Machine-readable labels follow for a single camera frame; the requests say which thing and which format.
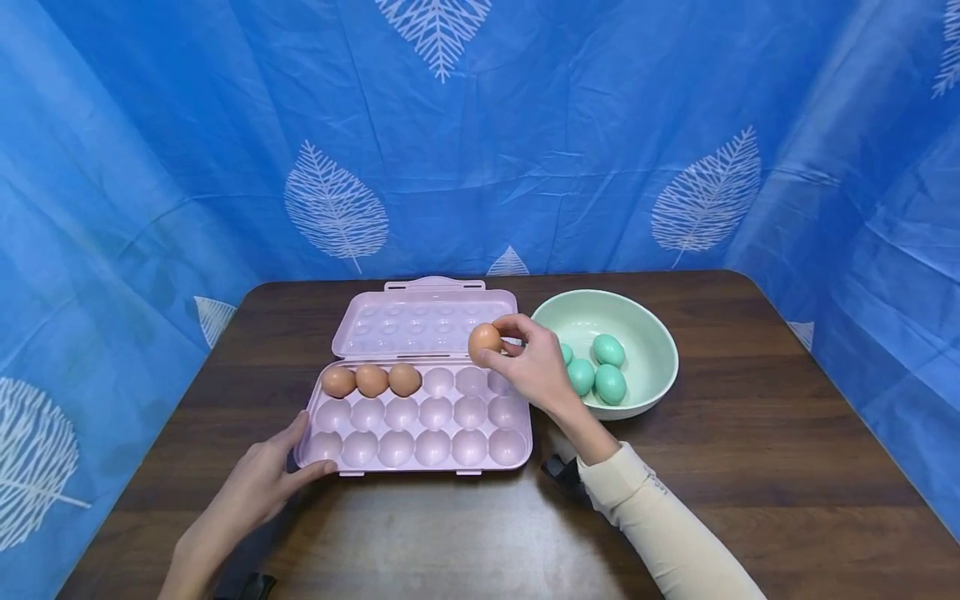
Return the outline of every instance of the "pink egg carton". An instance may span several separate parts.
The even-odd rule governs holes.
[[[474,327],[515,312],[516,297],[506,290],[438,276],[356,296],[333,338],[334,354],[345,360],[326,369],[373,363],[388,371],[404,362],[420,372],[423,385],[409,397],[388,388],[376,398],[354,391],[336,399],[324,394],[318,377],[307,404],[310,426],[294,460],[300,467],[336,461],[341,476],[479,475],[522,466],[533,450],[530,407],[506,379],[474,366],[467,354]]]

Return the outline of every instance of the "sleeve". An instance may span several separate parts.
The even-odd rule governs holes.
[[[764,598],[743,566],[626,443],[588,467],[577,458],[593,508],[624,533],[666,600]]]

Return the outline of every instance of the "mint green bowl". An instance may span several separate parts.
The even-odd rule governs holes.
[[[620,369],[627,380],[627,396],[619,406],[605,404],[593,391],[584,404],[600,420],[621,420],[650,410],[677,379],[680,356],[667,328],[652,312],[633,300],[602,290],[573,290],[554,296],[533,315],[552,329],[574,358],[586,358],[596,369],[590,351],[593,338],[609,333],[623,345],[627,360]]]

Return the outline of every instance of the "leaf pattern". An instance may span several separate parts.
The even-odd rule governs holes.
[[[513,246],[508,246],[507,250],[493,262],[487,271],[487,277],[510,275],[530,275],[530,271],[527,270],[527,266],[520,260]]]
[[[944,10],[944,43],[940,71],[933,83],[933,97],[943,96],[960,81],[960,0],[948,0]]]
[[[204,332],[206,344],[213,348],[220,339],[220,334],[227,328],[233,313],[236,312],[236,307],[203,296],[194,296],[193,300],[197,303],[200,329]]]
[[[57,500],[88,509],[63,495],[80,450],[73,425],[41,390],[0,377],[0,552],[40,528]]]
[[[464,44],[473,39],[491,9],[490,0],[376,0],[396,31],[430,65],[441,83],[453,71]]]
[[[813,322],[797,323],[788,321],[787,324],[793,330],[794,335],[800,338],[800,343],[804,345],[807,352],[813,348]]]
[[[310,243],[333,256],[377,253],[387,241],[387,211],[373,192],[346,169],[304,141],[283,190],[287,214]]]
[[[653,209],[654,239],[680,251],[675,268],[685,252],[709,250],[733,233],[759,189],[760,152],[750,127],[660,192]]]

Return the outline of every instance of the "teal egg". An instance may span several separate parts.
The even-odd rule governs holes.
[[[627,380],[614,365],[600,365],[593,378],[593,389],[606,404],[616,406],[627,395]]]
[[[586,396],[590,388],[593,387],[593,365],[590,364],[589,360],[578,358],[570,361],[570,365],[566,368],[566,374],[570,377],[573,390],[579,396]]]
[[[564,362],[569,366],[570,361],[573,360],[573,348],[567,344],[560,344],[560,352],[564,354]]]
[[[601,333],[593,338],[593,356],[601,365],[614,365],[618,369],[623,366],[627,355],[623,346],[611,335]]]

